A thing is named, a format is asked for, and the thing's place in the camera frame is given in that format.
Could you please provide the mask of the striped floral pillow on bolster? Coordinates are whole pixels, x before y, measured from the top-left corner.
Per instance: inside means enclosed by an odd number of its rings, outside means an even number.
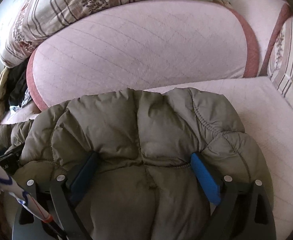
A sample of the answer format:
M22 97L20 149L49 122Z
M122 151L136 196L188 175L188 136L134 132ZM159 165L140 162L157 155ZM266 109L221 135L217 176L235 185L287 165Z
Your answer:
M0 61L13 68L47 38L96 12L144 0L26 0L0 48Z

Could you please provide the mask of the white rod with blue markings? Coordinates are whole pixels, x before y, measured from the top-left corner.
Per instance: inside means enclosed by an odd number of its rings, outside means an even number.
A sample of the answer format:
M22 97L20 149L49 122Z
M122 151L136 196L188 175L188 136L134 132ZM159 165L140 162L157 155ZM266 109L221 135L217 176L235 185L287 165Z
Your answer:
M19 204L21 204L26 210L28 210L44 223L50 223L53 221L52 215L48 211L46 211L30 193L28 193L27 191L25 191L25 189L19 186L16 181L10 175L8 175L1 166L0 191L8 192L19 202Z

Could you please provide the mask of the olive quilted down jacket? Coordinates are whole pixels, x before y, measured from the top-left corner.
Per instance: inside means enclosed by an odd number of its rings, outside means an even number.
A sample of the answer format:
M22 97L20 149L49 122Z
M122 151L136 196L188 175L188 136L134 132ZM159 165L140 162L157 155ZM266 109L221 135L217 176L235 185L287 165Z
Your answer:
M261 149L222 95L126 89L0 126L13 239L275 239Z

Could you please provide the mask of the striped floral pillow right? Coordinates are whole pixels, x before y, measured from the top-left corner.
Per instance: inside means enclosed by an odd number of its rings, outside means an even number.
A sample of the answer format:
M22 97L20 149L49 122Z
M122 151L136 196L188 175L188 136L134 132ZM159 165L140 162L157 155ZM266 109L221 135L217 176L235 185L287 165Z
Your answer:
M293 17L286 20L275 41L267 74L293 110Z

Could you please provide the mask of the pink red-trimmed corner cushion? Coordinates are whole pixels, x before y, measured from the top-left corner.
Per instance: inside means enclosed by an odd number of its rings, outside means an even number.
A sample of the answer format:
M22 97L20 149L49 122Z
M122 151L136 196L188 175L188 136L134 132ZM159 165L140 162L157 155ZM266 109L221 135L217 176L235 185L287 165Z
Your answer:
M239 20L247 41L243 77L265 76L276 39L292 16L286 0L213 0Z

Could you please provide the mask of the black left-hand gripper device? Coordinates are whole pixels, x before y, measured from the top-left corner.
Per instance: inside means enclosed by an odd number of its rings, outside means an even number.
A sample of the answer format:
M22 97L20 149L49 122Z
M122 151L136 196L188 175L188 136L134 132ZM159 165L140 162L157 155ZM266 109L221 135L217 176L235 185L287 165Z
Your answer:
M7 174L13 175L19 169L19 159L23 148L24 144L21 144L11 150L6 148L0 150L0 166Z

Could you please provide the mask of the dark clothes pile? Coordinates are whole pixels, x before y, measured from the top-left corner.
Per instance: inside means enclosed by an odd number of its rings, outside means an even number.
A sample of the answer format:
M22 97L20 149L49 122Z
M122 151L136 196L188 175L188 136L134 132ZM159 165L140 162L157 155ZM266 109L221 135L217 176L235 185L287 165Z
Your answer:
M27 66L30 58L9 69L4 96L5 110L17 111L26 106L31 100L27 84Z

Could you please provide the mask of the pink bolster cushion with red ends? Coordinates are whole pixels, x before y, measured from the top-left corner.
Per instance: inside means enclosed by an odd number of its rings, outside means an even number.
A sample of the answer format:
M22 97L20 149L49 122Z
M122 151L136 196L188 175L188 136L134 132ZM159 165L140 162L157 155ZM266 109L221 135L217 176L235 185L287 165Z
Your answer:
M32 53L27 84L44 110L124 88L256 77L259 47L235 10L192 0L107 9L58 31Z

